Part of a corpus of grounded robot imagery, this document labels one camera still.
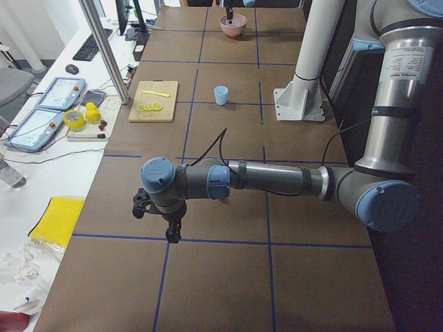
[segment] pink bowl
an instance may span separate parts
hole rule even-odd
[[[221,31],[228,37],[240,36],[248,23],[248,19],[240,14],[234,14],[232,24],[229,24],[226,20],[226,15],[220,17]]]

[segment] cutting board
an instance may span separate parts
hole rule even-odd
[[[175,102],[177,100],[178,81],[140,81],[138,83],[136,95],[132,102],[131,112],[129,113],[129,122],[171,122],[174,120]],[[162,97],[143,93],[144,90],[151,90],[160,93],[169,93],[170,97]],[[149,104],[160,102],[163,105],[161,111],[143,111],[137,110],[140,104]]]

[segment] yellow knife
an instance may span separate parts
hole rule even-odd
[[[151,95],[160,95],[161,97],[166,97],[169,98],[171,95],[169,93],[161,93],[161,92],[156,92],[156,91],[151,91],[151,90],[143,90],[143,93],[150,93]]]

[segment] touchscreen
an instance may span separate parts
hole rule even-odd
[[[44,99],[39,103],[42,107],[63,107],[68,98],[71,97],[74,86],[78,84],[77,80],[64,80],[59,78],[55,81]]]
[[[10,142],[32,147],[39,141],[56,115],[56,113],[50,111],[35,110],[32,116],[14,133],[14,137],[10,139]]]

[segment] monitor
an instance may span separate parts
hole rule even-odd
[[[146,25],[145,20],[143,19],[142,11],[140,8],[140,3],[138,0],[116,0],[116,8],[117,8],[117,17],[118,17],[118,29],[120,35],[123,35],[126,31],[127,23],[129,21],[129,13],[131,9],[135,8],[136,16],[138,19],[138,29],[137,31],[140,33],[146,33]]]

